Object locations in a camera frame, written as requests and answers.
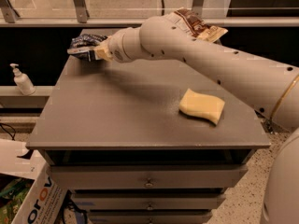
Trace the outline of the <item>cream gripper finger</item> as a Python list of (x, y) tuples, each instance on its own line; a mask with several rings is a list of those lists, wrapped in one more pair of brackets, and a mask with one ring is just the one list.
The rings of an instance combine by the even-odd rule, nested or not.
[(111, 62), (113, 60), (112, 54), (109, 51), (108, 43), (106, 41), (101, 42), (94, 49), (95, 58), (97, 60), (105, 60)]

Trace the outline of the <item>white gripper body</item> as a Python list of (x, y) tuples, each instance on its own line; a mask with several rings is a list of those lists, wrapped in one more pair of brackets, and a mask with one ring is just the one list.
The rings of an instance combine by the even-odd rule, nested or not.
[(121, 29), (108, 40), (108, 49), (112, 57), (120, 63), (129, 63), (136, 59), (137, 30)]

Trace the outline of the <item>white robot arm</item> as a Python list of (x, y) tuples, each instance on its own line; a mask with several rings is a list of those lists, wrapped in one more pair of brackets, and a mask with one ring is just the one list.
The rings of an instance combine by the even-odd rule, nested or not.
[(299, 224), (299, 68), (198, 39), (177, 15), (151, 17), (120, 29), (95, 48), (98, 57), (129, 63), (175, 59), (220, 83), (292, 134), (273, 162), (261, 224)]

